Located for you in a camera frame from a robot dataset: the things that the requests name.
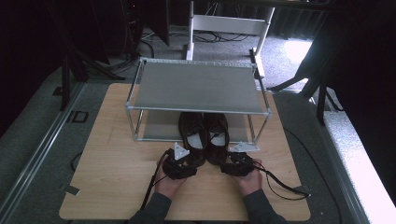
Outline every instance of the pair of shoes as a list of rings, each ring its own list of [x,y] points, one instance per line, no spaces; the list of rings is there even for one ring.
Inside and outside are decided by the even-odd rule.
[[[230,136],[224,114],[181,112],[178,129],[184,148],[190,151],[188,164],[198,167],[205,160],[214,165],[221,165],[226,161]]]

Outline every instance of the gray carpet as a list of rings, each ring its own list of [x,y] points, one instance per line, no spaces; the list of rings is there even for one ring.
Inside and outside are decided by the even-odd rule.
[[[248,49],[255,47],[257,40],[257,37],[251,36],[241,42],[196,43],[194,60],[249,62]],[[166,47],[158,40],[149,43],[155,49],[156,58],[183,59],[183,43],[187,43],[187,38],[172,37],[170,47]],[[282,53],[284,43],[283,39],[270,37],[264,44],[262,58],[266,73],[264,83],[267,87],[293,77],[299,65],[298,62],[287,59]],[[147,46],[142,45],[140,52],[143,56],[150,57]],[[132,65],[126,71],[121,68],[116,72],[120,72],[120,76],[127,77],[125,82],[131,82],[134,69],[135,67]],[[58,188],[62,184],[70,182],[73,176],[70,161],[83,150],[99,106],[106,94],[106,88],[112,82],[114,81],[103,75],[91,75],[73,107],[73,111],[87,112],[89,114],[87,121],[85,123],[69,121],[64,124],[8,223],[66,223],[66,220],[62,220],[58,215],[64,198],[64,192],[59,191]],[[46,80],[20,117],[0,140],[1,200],[5,198],[7,192],[17,181],[24,164],[29,160],[56,117],[61,99],[59,96],[52,96],[52,92],[59,85],[60,71],[58,70]],[[300,90],[303,85],[304,83],[298,83],[291,88]],[[327,152],[324,150],[326,146],[323,145],[318,134],[319,130],[313,116],[314,106],[294,91],[278,92],[275,99],[283,126],[292,132],[286,132],[286,135],[299,176],[302,183],[312,189],[312,197],[308,199],[312,217],[302,223],[339,223],[337,206],[340,208],[343,223],[354,223]],[[319,170],[311,161],[301,142],[293,134],[297,135],[306,145],[306,150],[312,154]],[[319,171],[324,174],[329,188],[321,178]],[[74,221],[73,223],[122,222],[93,220]]]

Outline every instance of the person's right arm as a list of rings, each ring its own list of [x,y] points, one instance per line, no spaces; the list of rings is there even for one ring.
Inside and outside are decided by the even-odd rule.
[[[287,223],[286,219],[278,215],[269,203],[262,190],[262,174],[254,169],[247,176],[232,176],[239,187],[247,208],[248,220],[251,224]]]

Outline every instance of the person's left hand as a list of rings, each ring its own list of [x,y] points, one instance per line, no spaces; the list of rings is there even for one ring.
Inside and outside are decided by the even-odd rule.
[[[163,172],[163,164],[161,164],[160,166],[161,167],[158,170],[158,174],[155,178],[156,182],[160,182],[155,185],[154,191],[157,193],[161,193],[162,195],[168,197],[170,200],[173,200],[178,189],[184,184],[184,182],[186,182],[187,178],[173,180],[169,176],[166,176],[166,174]]]

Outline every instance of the hand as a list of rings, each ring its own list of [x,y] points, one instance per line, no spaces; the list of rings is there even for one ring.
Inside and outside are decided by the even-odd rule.
[[[173,200],[178,189],[184,184],[184,182],[186,182],[187,178],[173,180],[169,176],[166,176],[166,174],[163,172],[162,163],[160,166],[161,167],[158,170],[158,174],[155,178],[156,183],[157,181],[159,182],[155,185],[154,191],[157,193],[161,193],[162,195],[168,197],[170,200]]]
[[[262,164],[261,160],[253,159],[254,162]],[[245,197],[250,193],[262,188],[262,173],[258,169],[254,169],[246,176],[234,176],[232,178],[236,181],[239,186],[239,190]]]

